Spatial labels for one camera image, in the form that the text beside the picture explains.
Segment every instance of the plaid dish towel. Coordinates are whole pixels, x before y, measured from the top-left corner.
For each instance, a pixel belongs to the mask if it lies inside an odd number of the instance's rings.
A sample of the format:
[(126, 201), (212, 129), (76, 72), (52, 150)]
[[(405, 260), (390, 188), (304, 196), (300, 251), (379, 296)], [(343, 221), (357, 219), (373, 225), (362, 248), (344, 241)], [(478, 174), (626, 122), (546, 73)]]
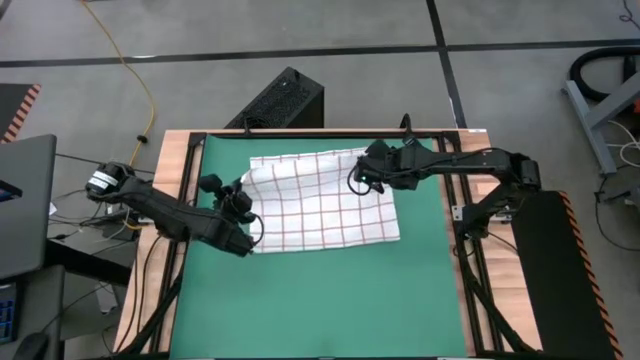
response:
[[(251, 158), (242, 177), (264, 222), (256, 253), (321, 250), (400, 239), (393, 192), (353, 194), (347, 177), (365, 148)], [(366, 185), (352, 180), (364, 192)], [(259, 221), (251, 235), (261, 234)]]

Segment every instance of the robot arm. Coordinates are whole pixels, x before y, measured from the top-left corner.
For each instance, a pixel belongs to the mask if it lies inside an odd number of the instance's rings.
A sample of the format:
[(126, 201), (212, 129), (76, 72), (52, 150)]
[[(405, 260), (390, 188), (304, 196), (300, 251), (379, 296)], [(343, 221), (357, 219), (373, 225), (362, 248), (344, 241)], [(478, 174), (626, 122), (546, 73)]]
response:
[(382, 184), (393, 189), (415, 190), (420, 180), (434, 174), (488, 174), (500, 185), (477, 204), (455, 209), (461, 235), (486, 237), (489, 219), (507, 205), (517, 208), (540, 191), (538, 163), (521, 154), (488, 148), (473, 152), (436, 153), (411, 139), (401, 148), (376, 140), (352, 170), (353, 180), (382, 192)]
[(131, 167), (115, 162), (100, 165), (85, 190), (93, 201), (123, 203), (151, 218), (160, 234), (169, 239), (199, 240), (240, 257), (250, 254), (259, 240), (245, 234), (239, 224), (256, 219), (249, 212), (251, 199), (240, 190), (238, 182), (222, 186), (215, 175), (204, 180), (203, 190), (214, 192), (217, 199), (213, 210), (183, 204), (136, 177)]

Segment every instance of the yellow cable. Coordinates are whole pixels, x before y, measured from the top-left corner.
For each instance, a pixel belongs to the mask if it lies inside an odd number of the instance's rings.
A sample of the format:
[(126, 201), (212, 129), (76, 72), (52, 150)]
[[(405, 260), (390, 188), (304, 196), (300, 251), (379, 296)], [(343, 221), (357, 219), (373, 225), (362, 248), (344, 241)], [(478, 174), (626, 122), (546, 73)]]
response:
[[(96, 23), (98, 23), (98, 25), (100, 26), (100, 28), (102, 29), (104, 34), (107, 35), (107, 38), (109, 38), (109, 41), (111, 42), (111, 45), (113, 45), (113, 48), (116, 49), (116, 53), (118, 53), (118, 58), (120, 59), (120, 62), (122, 63), (122, 65), (124, 65), (124, 67), (126, 67), (129, 71), (131, 71), (131, 73), (140, 82), (140, 85), (142, 85), (142, 87), (144, 88), (144, 92), (147, 93), (147, 97), (149, 98), (149, 105), (151, 106), (151, 117), (149, 118), (149, 123), (147, 123), (147, 128), (144, 129), (144, 132), (142, 133), (142, 135), (146, 137), (147, 134), (149, 133), (149, 130), (151, 130), (151, 127), (153, 126), (153, 123), (156, 120), (156, 104), (153, 101), (153, 96), (151, 96), (151, 91), (149, 91), (149, 88), (147, 87), (147, 84), (144, 83), (144, 81), (142, 80), (140, 75), (138, 75), (138, 73), (135, 72), (135, 70), (133, 70), (133, 68), (131, 66), (129, 66), (129, 64), (127, 64), (126, 61), (124, 61), (124, 56), (122, 56), (122, 53), (120, 52), (120, 49), (118, 48), (118, 45), (116, 45), (116, 42), (111, 37), (111, 34), (109, 33), (109, 30), (107, 30), (107, 28), (102, 24), (100, 19), (98, 19), (96, 14), (93, 12), (93, 10), (91, 10), (89, 5), (87, 5), (85, 0), (80, 0), (80, 3), (82, 4), (82, 6), (85, 7), (85, 9), (87, 9), (87, 11), (91, 15), (91, 17), (93, 17), (93, 19), (96, 21)], [(136, 157), (138, 156), (138, 152), (140, 152), (140, 146), (142, 146), (142, 141), (138, 140), (138, 143), (136, 144), (136, 148), (135, 148), (135, 150), (133, 150), (133, 154), (131, 154), (131, 160), (129, 160), (129, 166), (133, 166), (133, 162), (136, 160)]]
[(122, 222), (124, 223), (124, 226), (126, 226), (127, 228), (129, 228), (130, 230), (136, 231), (136, 230), (142, 230), (142, 226), (133, 226), (131, 224), (129, 224), (128, 222), (122, 220)]

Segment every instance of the desk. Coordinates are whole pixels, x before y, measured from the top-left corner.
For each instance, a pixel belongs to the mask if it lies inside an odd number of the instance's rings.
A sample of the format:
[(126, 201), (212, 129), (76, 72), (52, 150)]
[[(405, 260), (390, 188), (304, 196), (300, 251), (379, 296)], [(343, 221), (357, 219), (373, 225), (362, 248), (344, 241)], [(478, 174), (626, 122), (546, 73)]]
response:
[[(443, 131), (447, 129), (420, 129), (416, 131)], [(269, 132), (274, 130), (258, 130), (263, 132)], [(287, 131), (292, 133), (305, 133), (309, 130), (277, 130), (278, 132)], [(362, 130), (319, 130), (325, 132), (367, 132)], [(401, 132), (399, 129), (384, 129), (385, 132)], [(170, 130), (167, 131), (164, 137), (162, 149), (160, 151), (160, 157), (158, 166), (156, 168), (156, 175), (154, 179), (154, 187), (158, 190), (164, 191), (170, 195), (178, 196), (180, 191), (180, 185), (182, 182), (183, 170), (185, 167), (185, 158), (188, 148), (189, 136), (191, 133), (207, 132), (210, 134), (233, 134), (239, 133), (238, 130)], [(463, 151), (474, 151), (484, 147), (490, 146), (489, 137), (484, 130), (459, 130), (458, 131), (461, 146)], [(189, 174), (188, 187), (187, 187), (187, 199), (193, 199), (195, 197), (196, 180), (199, 172), (201, 147), (195, 148), (194, 163), (191, 167), (191, 173)], [(498, 182), (490, 176), (471, 176), (470, 189), (471, 195), (475, 202), (486, 196)], [(448, 200), (446, 196), (446, 190), (444, 180), (440, 179), (442, 200), (445, 204), (445, 209), (449, 208)], [(454, 187), (460, 189), (460, 182), (457, 177), (454, 177)], [(458, 199), (458, 203), (462, 203), (462, 198)], [(451, 226), (451, 217), (448, 211), (445, 211), (447, 219), (447, 229), (449, 232), (449, 241), (453, 245), (454, 236), (453, 228)], [(514, 243), (511, 228), (508, 225), (492, 225), (490, 230), (506, 240)], [(156, 230), (154, 228), (146, 228), (142, 230), (140, 237), (140, 243), (138, 246), (137, 260), (144, 261), (147, 257), (149, 249), (155, 238)], [(146, 271), (146, 283), (145, 289), (141, 288), (141, 281), (138, 281), (137, 302), (139, 304), (142, 291), (145, 292), (145, 302), (142, 305), (141, 323), (144, 324), (149, 316), (152, 314), (158, 303), (158, 294), (161, 288), (161, 282), (163, 277), (163, 271), (165, 267), (165, 260), (168, 252), (168, 241), (161, 241), (158, 243), (149, 257), (148, 268)], [(535, 325), (527, 288), (524, 281), (524, 275), (520, 267), (520, 261), (518, 257), (513, 254), (506, 246), (500, 244), (498, 241), (491, 238), (485, 239), (483, 242), (484, 255), (486, 258), (487, 268), (491, 286), (493, 289), (494, 301), (498, 308), (501, 310), (506, 319), (514, 327), (514, 329), (522, 336), (522, 338), (531, 346), (540, 348), (540, 340), (538, 331)], [(175, 264), (174, 275), (177, 274), (184, 255), (184, 247), (180, 245), (178, 249), (178, 256)], [(466, 302), (464, 298), (462, 279), (460, 277), (459, 269), (457, 269), (457, 260), (452, 261), (455, 265), (456, 280), (458, 288), (458, 298), (460, 313), (462, 315), (463, 328), (465, 331), (465, 344), (467, 352), (473, 354), (473, 341), (471, 336), (471, 330), (468, 320), (468, 312), (466, 308)], [(138, 279), (142, 277), (142, 266), (138, 267)], [(134, 286), (133, 277), (129, 282), (129, 290), (132, 290)], [(118, 334), (116, 337), (116, 344), (119, 344), (125, 335), (126, 329), (133, 316), (133, 329), (138, 324), (138, 311), (133, 314), (134, 303), (134, 291), (128, 291), (125, 300), (125, 305), (122, 311), (122, 318), (120, 326), (118, 328)], [(480, 323), (482, 328), (482, 336), (484, 339), (485, 347), (491, 348), (491, 338), (489, 325), (486, 318), (486, 314), (482, 310), (482, 307), (478, 304), (480, 313)], [(172, 305), (166, 314), (165, 321), (162, 327), (162, 333), (160, 336), (160, 351), (167, 351), (171, 340), (171, 326), (173, 324), (173, 318), (175, 315), (175, 304)], [(135, 336), (135, 331), (130, 331), (127, 335), (124, 346), (128, 344)]]

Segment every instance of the hose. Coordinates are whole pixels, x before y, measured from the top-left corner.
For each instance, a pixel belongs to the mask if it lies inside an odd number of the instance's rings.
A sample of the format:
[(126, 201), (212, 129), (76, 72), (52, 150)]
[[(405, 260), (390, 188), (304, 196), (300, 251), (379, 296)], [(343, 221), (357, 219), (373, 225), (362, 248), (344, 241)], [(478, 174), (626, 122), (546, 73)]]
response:
[(573, 64), (571, 64), (571, 68), (569, 69), (569, 79), (575, 81), (576, 86), (578, 86), (578, 89), (582, 93), (582, 96), (584, 96), (589, 100), (598, 101), (598, 102), (602, 101), (607, 96), (609, 96), (609, 94), (597, 91), (593, 89), (591, 86), (589, 86), (582, 78), (582, 68), (587, 63), (594, 60), (598, 60), (598, 59), (611, 58), (611, 57), (626, 58), (626, 57), (633, 57), (636, 55), (640, 55), (640, 47), (629, 47), (629, 46), (606, 47), (602, 49), (589, 51), (583, 54), (582, 56), (580, 56), (579, 58), (577, 58), (576, 61), (574, 61)]

